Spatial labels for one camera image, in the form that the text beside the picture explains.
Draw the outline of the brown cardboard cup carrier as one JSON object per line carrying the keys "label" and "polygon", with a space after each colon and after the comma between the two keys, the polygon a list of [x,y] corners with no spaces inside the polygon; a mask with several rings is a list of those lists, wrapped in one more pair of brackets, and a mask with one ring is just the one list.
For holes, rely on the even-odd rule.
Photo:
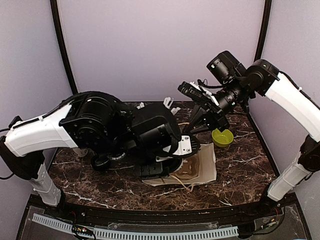
{"label": "brown cardboard cup carrier", "polygon": [[200,160],[197,156],[191,156],[182,160],[181,166],[172,174],[181,180],[191,180],[199,176]]}

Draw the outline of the brown paper takeout bag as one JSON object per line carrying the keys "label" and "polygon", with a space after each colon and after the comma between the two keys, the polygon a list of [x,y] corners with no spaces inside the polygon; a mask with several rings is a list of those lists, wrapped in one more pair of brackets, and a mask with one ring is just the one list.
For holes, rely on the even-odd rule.
{"label": "brown paper takeout bag", "polygon": [[178,170],[167,177],[143,180],[144,184],[157,187],[182,185],[185,188],[208,184],[217,180],[215,145],[211,137],[201,140],[197,154],[185,158]]}

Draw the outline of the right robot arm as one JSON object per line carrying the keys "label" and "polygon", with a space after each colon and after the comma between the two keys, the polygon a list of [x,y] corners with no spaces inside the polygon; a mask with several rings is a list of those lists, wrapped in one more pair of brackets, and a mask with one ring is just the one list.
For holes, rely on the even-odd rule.
{"label": "right robot arm", "polygon": [[183,82],[178,90],[196,103],[185,131],[191,134],[224,131],[230,124],[227,115],[238,105],[246,107],[256,95],[275,104],[277,113],[289,122],[280,133],[298,132],[302,145],[280,176],[267,188],[264,199],[255,205],[255,213],[266,217],[289,191],[320,169],[320,109],[283,71],[266,60],[244,67],[237,60],[212,60],[207,68],[219,81],[216,92],[203,80]]}

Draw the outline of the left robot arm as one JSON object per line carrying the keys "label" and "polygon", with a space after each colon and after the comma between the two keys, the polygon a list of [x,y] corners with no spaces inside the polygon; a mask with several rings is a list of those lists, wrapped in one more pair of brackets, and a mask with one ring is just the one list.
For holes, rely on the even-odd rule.
{"label": "left robot arm", "polygon": [[5,132],[1,158],[60,218],[67,218],[71,208],[47,172],[44,150],[70,148],[79,156],[92,150],[91,166],[99,172],[130,156],[136,162],[135,174],[148,180],[169,176],[200,149],[199,140],[181,132],[164,103],[135,107],[99,91],[75,94],[29,120],[16,116]]}

